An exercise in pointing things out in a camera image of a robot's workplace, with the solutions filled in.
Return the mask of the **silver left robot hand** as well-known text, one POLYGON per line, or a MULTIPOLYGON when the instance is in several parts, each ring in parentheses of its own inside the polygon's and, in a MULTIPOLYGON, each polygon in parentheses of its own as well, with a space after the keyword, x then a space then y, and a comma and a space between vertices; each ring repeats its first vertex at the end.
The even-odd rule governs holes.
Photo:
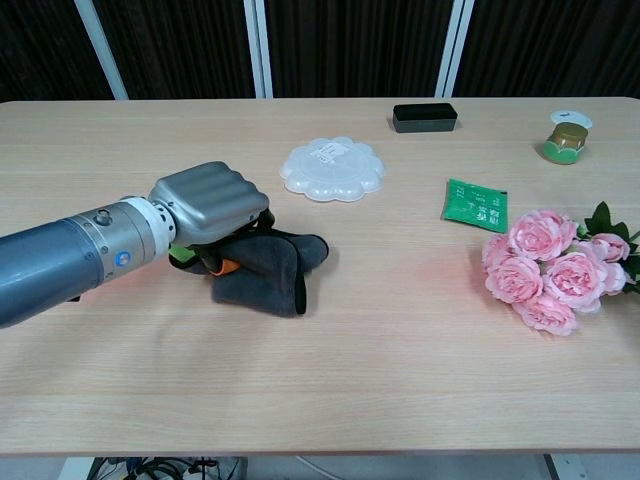
POLYGON ((220 161, 159 179, 148 200, 173 218, 171 265, 196 274, 222 276, 238 270, 239 263, 221 252, 222 244, 275 223, 267 195, 220 161))

